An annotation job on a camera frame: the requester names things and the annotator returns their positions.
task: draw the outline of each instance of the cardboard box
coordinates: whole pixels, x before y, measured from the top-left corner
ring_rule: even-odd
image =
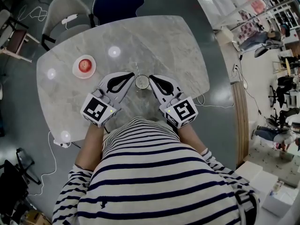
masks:
[[[42,212],[36,210],[30,210],[26,215],[26,224],[51,225],[52,223]]]

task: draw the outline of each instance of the gray floor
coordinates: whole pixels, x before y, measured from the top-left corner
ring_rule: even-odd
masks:
[[[82,0],[91,7],[93,0]],[[19,9],[27,4],[26,15],[36,6],[47,9],[47,5],[40,5],[37,0],[24,0]],[[138,9],[137,14],[143,15],[180,15],[191,28],[202,51],[210,79],[210,91],[205,94],[206,105],[230,106],[233,104],[231,87],[224,59],[211,26],[197,0],[146,0]],[[29,26],[29,33],[38,40],[44,22],[37,18],[26,18],[23,23]],[[53,37],[64,30],[58,25]],[[15,163],[16,148],[24,148],[35,160],[32,171],[40,176],[54,170],[54,160],[48,145],[48,126],[44,119],[36,86],[36,61],[45,50],[30,41],[22,49],[22,55],[32,58],[33,63],[0,55],[0,71],[6,70],[4,83],[4,99],[0,103],[2,117],[7,135],[0,138],[0,164],[5,159]],[[236,140],[234,108],[198,107],[199,115],[193,122],[193,127],[215,157],[227,167],[235,168]],[[52,144],[57,161],[57,172],[44,176],[45,186],[41,196],[29,196],[33,204],[52,217],[52,210],[62,186],[67,181],[67,173],[71,169],[79,148],[71,146],[68,149]],[[29,185],[29,193],[40,193],[41,186]]]

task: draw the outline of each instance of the dark blue chair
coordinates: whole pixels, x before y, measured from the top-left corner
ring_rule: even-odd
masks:
[[[137,17],[136,10],[145,0],[94,0],[92,14],[102,25],[126,18]]]

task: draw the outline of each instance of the small cup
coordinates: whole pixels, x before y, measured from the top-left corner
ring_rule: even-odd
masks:
[[[135,78],[135,86],[140,89],[144,90],[149,87],[149,77],[146,75],[139,75]]]

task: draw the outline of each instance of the marble table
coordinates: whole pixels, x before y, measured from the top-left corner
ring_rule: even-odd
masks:
[[[120,49],[119,56],[109,55],[112,47]],[[84,54],[97,63],[88,79],[72,73],[73,63]],[[55,46],[37,61],[39,100],[56,141],[62,142],[62,131],[69,132],[71,141],[85,138],[90,123],[80,114],[82,104],[106,74],[118,71],[172,77],[192,98],[210,88],[203,56],[182,17],[144,16],[95,27]],[[136,116],[161,118],[153,92],[138,90],[134,83],[121,106],[122,110],[106,124],[108,130]]]

